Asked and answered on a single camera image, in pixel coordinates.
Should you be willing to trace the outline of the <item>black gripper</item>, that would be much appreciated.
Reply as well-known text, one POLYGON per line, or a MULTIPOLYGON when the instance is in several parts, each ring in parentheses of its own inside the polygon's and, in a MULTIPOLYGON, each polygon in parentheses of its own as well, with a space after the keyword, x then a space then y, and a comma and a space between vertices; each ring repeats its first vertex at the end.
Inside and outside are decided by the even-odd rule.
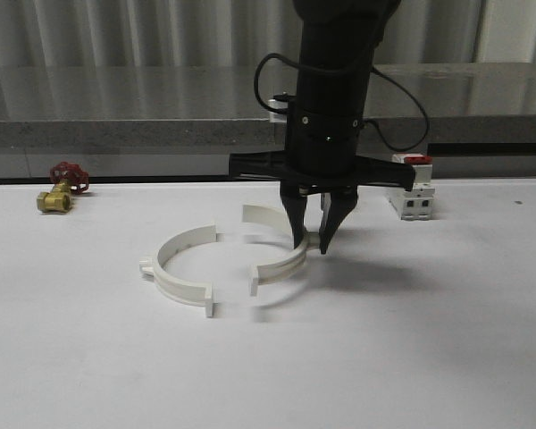
MULTIPOLYGON (((294 248, 305 235, 307 198, 299 186, 325 189, 379 186, 410 190, 415 169, 359 156, 356 146, 362 125, 360 115, 315 114, 291 100, 288 103, 285 144, 281 151, 232 154, 229 176, 285 181, 280 183, 281 203, 289 219, 294 248)), ((322 193, 320 252, 325 255, 345 218, 356 207, 357 188, 322 193)))

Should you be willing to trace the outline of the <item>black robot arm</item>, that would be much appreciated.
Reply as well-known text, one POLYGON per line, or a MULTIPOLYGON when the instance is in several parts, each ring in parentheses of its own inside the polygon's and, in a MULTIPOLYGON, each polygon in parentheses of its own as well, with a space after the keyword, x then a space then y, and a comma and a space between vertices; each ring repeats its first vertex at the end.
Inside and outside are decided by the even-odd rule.
POLYGON ((306 199, 322 197, 320 250, 356 207, 361 186, 411 190, 415 169, 358 156, 364 101, 373 54, 397 1, 296 1, 303 22, 293 96, 283 96, 283 150, 232 154, 232 177, 259 177, 280 184, 294 243, 305 236, 306 199))

